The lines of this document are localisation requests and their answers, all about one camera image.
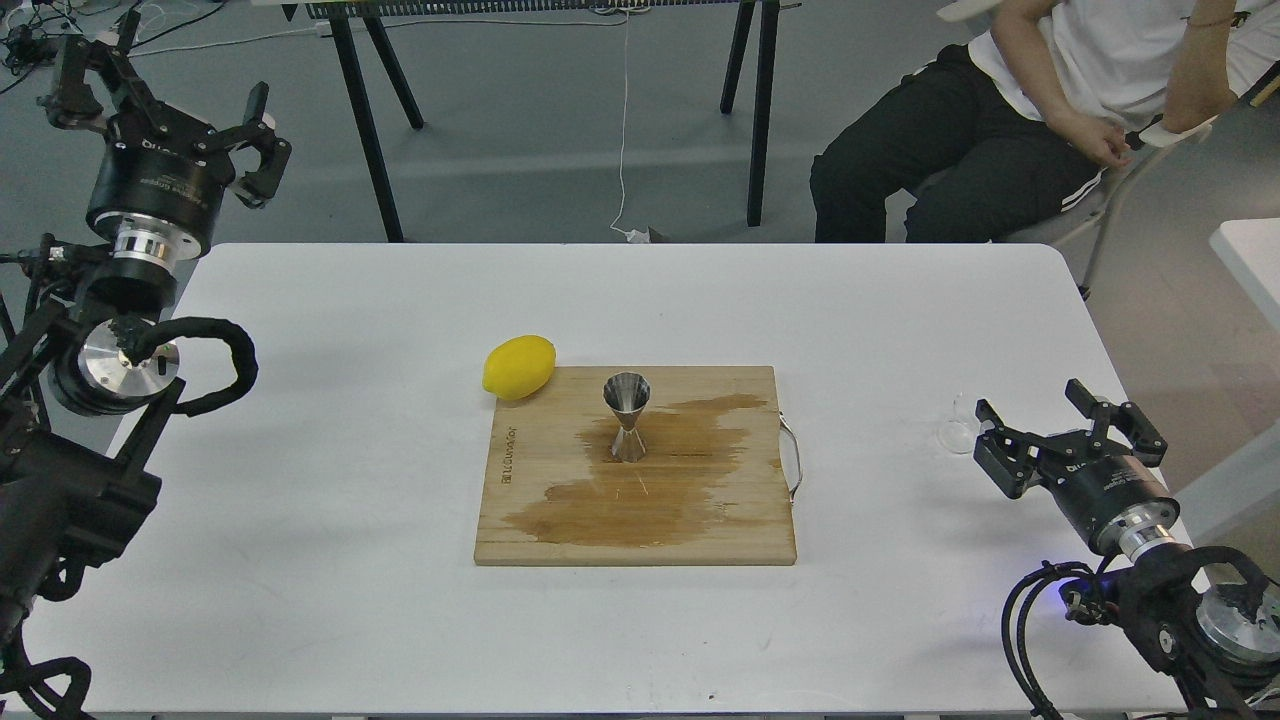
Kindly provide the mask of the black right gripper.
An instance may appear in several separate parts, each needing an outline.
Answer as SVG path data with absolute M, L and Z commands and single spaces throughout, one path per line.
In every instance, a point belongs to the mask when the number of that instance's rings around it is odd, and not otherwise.
M 1149 469 L 1162 462 L 1169 447 L 1165 438 L 1134 402 L 1096 396 L 1075 378 L 1064 393 L 1091 420 L 1082 450 L 1088 460 L 1061 461 L 1056 439 L 1010 428 L 986 398 L 975 402 L 980 432 L 973 459 L 1007 498 L 1043 484 L 1098 556 L 1138 559 L 1172 543 L 1180 506 Z M 1128 450 L 1111 448 L 1111 429 L 1120 430 Z

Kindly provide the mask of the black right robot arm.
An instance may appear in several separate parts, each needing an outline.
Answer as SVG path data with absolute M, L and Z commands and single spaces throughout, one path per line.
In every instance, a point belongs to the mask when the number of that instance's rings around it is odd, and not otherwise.
M 1275 719 L 1261 707 L 1277 679 L 1277 583 L 1239 550 L 1172 537 L 1180 507 L 1153 470 L 1166 442 L 1132 402 L 1079 380 L 1068 401 L 1085 429 L 1038 436 L 1007 425 L 979 400 L 974 459 L 1009 497 L 1044 487 L 1101 564 L 1043 562 L 1010 591 L 1001 612 L 1006 662 L 1032 715 L 1057 719 L 1032 670 L 1027 621 L 1056 585 L 1068 620 L 1120 628 L 1139 656 L 1174 679 L 1189 719 Z

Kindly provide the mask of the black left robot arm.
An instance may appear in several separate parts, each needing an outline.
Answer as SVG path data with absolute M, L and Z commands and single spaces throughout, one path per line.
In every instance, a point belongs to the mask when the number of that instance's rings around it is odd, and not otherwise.
M 262 82 L 227 129 L 156 99 L 131 61 L 140 22 L 129 9 L 96 38 L 64 37 L 41 99 L 52 126 L 104 138 L 84 217 L 99 243 L 46 234 L 3 256 L 29 282 L 20 327 L 3 316 L 3 692 L 41 719 L 84 717 L 92 673 L 28 657 L 36 601 L 72 598 L 88 568 L 122 556 L 156 507 L 146 464 L 172 416 L 256 382 L 243 328 L 166 310 L 179 264 L 211 249 L 225 192 L 262 208 L 291 156 Z

